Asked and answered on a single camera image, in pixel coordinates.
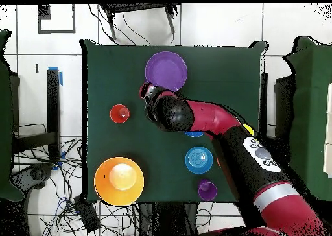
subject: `blue bowl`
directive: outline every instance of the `blue bowl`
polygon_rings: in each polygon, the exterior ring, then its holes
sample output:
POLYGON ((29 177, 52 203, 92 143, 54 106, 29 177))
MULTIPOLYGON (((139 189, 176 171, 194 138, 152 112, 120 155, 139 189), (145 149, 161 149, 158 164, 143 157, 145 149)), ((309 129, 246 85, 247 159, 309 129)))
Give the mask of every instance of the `blue bowl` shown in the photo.
POLYGON ((185 131, 184 133, 186 133, 189 137, 193 137, 193 138, 200 137, 204 134, 204 132, 201 132, 201 131, 195 131, 195 132, 185 131))
POLYGON ((193 147, 185 155, 185 165, 192 173, 203 174, 210 170, 212 164, 212 153, 205 147, 193 147))

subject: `table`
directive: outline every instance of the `table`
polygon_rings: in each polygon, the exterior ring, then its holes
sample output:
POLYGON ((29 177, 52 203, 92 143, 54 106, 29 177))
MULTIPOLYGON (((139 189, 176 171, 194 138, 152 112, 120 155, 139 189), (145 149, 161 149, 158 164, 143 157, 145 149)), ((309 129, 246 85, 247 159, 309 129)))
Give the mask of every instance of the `table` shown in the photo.
POLYGON ((145 188, 141 202, 199 202, 198 181, 208 178, 216 184, 216 202, 235 201, 222 170, 217 165, 207 136, 191 138, 183 132, 162 132, 145 117, 139 87, 145 81, 145 65, 160 51, 179 54, 187 64, 187 82, 180 90, 185 97, 227 104, 257 129, 259 113, 260 58, 264 41, 249 47, 161 47, 96 45, 81 42, 88 69, 88 179, 87 199, 100 200, 93 179, 105 160, 124 156, 142 169, 145 188), (110 109, 124 104, 130 118, 123 124, 110 119, 110 109), (185 166, 185 155, 194 146, 208 148, 212 168, 195 175, 185 166))

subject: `yellow bowl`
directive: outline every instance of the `yellow bowl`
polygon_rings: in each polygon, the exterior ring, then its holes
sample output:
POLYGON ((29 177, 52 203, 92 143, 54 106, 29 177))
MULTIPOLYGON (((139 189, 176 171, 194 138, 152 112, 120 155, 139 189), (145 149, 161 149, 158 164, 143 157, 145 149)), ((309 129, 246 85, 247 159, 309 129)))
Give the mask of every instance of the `yellow bowl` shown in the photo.
POLYGON ((134 203, 144 188, 144 176, 138 164, 125 157, 114 157, 102 163, 95 173, 95 190, 113 206, 134 203))

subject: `black robot arm segment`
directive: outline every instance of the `black robot arm segment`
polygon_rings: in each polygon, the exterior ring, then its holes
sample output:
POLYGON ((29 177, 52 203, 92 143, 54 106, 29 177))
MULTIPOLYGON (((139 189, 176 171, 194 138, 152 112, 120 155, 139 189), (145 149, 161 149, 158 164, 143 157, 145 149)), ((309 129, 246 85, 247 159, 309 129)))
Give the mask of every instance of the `black robot arm segment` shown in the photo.
POLYGON ((185 100, 175 96, 160 97, 154 107, 154 118, 167 131, 187 131, 194 123, 194 113, 185 100))

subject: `plate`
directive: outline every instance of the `plate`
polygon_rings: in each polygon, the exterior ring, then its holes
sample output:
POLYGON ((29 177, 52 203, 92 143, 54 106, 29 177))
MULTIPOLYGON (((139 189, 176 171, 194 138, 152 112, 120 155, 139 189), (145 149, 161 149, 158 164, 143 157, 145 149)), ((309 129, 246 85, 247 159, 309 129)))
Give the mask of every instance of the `plate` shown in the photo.
POLYGON ((178 91, 187 80, 187 66, 178 54, 162 51, 153 55, 147 62, 145 78, 153 86, 178 91))
POLYGON ((114 157, 102 163, 95 173, 95 190, 100 199, 113 206, 128 206, 134 203, 141 195, 144 188, 144 176, 138 164, 125 157, 114 157), (116 165, 126 164, 136 172, 135 184, 127 189, 115 188, 110 180, 111 169, 116 165))

